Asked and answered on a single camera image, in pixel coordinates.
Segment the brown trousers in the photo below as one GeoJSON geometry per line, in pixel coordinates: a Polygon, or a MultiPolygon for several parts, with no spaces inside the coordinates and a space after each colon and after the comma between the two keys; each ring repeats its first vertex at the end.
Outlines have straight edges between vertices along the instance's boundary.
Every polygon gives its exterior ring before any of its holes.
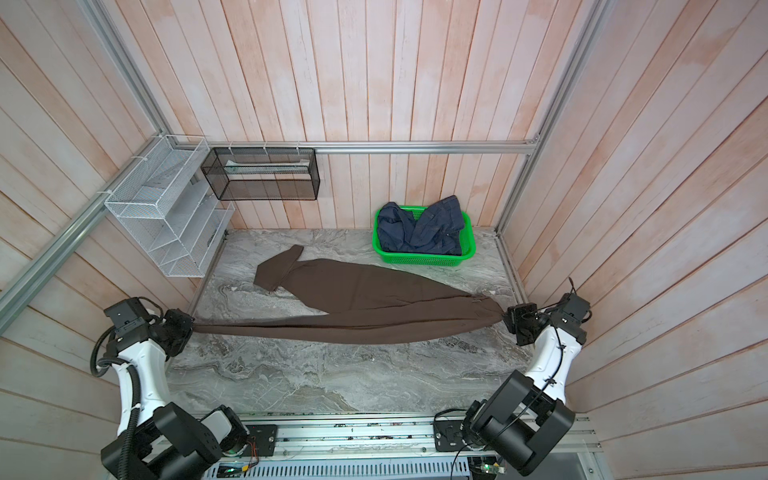
{"type": "Polygon", "coordinates": [[[301,260],[294,245],[259,264],[254,283],[279,287],[314,316],[235,324],[194,325],[197,333],[335,344],[398,344],[439,339],[489,327],[503,319],[492,298],[426,277],[331,259],[301,260]]]}

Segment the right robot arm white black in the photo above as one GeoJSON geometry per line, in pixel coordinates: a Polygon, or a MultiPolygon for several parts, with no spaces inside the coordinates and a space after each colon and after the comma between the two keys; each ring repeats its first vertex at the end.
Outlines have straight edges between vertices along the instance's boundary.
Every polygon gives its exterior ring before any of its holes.
{"type": "Polygon", "coordinates": [[[575,422],[565,382],[584,331],[563,305],[511,309],[517,336],[532,339],[526,372],[513,371],[491,398],[475,401],[462,422],[466,447],[492,450],[522,476],[531,474],[575,422]]]}

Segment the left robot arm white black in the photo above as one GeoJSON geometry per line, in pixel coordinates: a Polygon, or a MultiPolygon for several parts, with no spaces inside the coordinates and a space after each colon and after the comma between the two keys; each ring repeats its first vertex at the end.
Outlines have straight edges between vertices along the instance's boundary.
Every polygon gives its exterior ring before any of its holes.
{"type": "Polygon", "coordinates": [[[117,479],[199,479],[226,453],[241,452],[249,431],[224,405],[201,419],[170,400],[165,364],[180,354],[194,319],[178,310],[152,311],[146,297],[131,297],[104,310],[112,321],[97,340],[89,368],[100,378],[118,376],[121,417],[101,462],[117,479]]]}

